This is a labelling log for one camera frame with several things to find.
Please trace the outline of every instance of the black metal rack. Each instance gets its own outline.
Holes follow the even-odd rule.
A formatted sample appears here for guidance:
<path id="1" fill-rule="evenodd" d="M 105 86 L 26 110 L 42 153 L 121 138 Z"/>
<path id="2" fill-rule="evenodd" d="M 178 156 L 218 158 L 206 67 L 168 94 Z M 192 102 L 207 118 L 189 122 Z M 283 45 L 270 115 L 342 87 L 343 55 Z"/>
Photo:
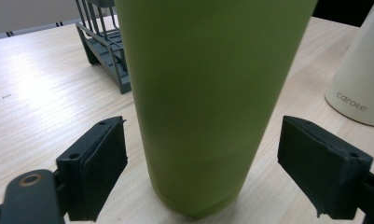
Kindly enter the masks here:
<path id="1" fill-rule="evenodd" d="M 76 0 L 76 5 L 82 20 L 76 23 L 76 29 L 89 63 L 100 63 L 118 84 L 120 93 L 130 91 L 122 38 L 114 16 L 114 0 Z M 112 19 L 110 29 L 104 24 L 103 10 L 107 9 Z"/>

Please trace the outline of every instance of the black object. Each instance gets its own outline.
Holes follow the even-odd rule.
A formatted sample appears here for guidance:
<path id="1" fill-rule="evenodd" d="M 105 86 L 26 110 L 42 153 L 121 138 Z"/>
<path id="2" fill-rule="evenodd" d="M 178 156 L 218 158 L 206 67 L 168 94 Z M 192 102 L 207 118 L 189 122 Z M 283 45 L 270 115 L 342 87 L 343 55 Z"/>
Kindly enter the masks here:
<path id="1" fill-rule="evenodd" d="M 89 63 L 100 63 L 123 94 L 132 87 L 120 30 L 114 17 L 114 5 L 114 0 L 76 0 L 82 22 L 76 23 L 76 29 Z M 110 12 L 113 23 L 110 29 L 105 27 L 102 10 Z"/>
<path id="2" fill-rule="evenodd" d="M 8 31 L 8 32 L 6 32 L 6 35 L 7 35 L 8 37 L 12 37 L 12 36 L 14 36 L 14 34 L 13 34 L 12 31 Z"/>
<path id="3" fill-rule="evenodd" d="M 105 119 L 56 160 L 58 170 L 35 170 L 13 179 L 0 205 L 0 224 L 95 221 L 126 167 L 122 117 Z"/>
<path id="4" fill-rule="evenodd" d="M 285 116 L 278 160 L 320 214 L 353 219 L 357 207 L 374 223 L 373 158 L 304 119 Z"/>
<path id="5" fill-rule="evenodd" d="M 313 16 L 360 27 L 374 0 L 318 0 Z"/>

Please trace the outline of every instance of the table surface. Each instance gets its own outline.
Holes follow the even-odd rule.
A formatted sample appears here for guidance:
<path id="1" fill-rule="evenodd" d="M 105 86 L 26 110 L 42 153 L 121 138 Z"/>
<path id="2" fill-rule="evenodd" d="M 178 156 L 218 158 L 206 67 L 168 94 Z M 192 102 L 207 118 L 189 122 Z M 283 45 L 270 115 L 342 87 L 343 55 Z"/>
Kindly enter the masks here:
<path id="1" fill-rule="evenodd" d="M 123 116 L 129 164 L 97 223 L 362 223 L 360 210 L 354 220 L 317 218 L 277 162 L 283 115 L 315 122 L 374 157 L 374 127 L 343 117 L 324 98 L 357 32 L 311 19 L 240 196 L 204 219 L 183 217 L 160 202 L 150 185 L 132 93 L 121 95 L 100 65 L 88 63 L 74 25 L 0 39 L 0 203 L 14 177 L 56 170 L 56 158 L 93 124 Z"/>

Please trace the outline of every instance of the green cylinder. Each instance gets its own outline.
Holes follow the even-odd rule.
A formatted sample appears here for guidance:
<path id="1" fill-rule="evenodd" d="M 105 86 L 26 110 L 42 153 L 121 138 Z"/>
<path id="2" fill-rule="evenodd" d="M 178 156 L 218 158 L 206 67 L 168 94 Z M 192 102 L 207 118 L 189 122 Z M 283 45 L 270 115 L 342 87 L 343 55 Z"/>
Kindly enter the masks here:
<path id="1" fill-rule="evenodd" d="M 315 0 L 115 4 L 154 191 L 216 213 L 242 188 Z"/>

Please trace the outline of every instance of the screw hole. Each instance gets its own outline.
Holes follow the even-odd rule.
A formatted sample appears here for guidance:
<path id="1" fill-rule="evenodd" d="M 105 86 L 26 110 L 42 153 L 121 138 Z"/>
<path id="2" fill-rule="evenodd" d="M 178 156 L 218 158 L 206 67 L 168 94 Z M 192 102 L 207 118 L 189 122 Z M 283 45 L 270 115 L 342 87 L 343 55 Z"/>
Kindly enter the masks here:
<path id="1" fill-rule="evenodd" d="M 21 181 L 19 181 L 19 186 L 21 187 L 29 187 L 36 183 L 38 183 L 42 179 L 42 175 L 33 174 L 24 177 Z"/>
<path id="2" fill-rule="evenodd" d="M 79 154 L 78 154 L 78 153 L 73 153 L 73 154 L 71 154 L 68 158 L 74 160 L 74 159 L 78 159 L 78 157 L 79 157 Z"/>

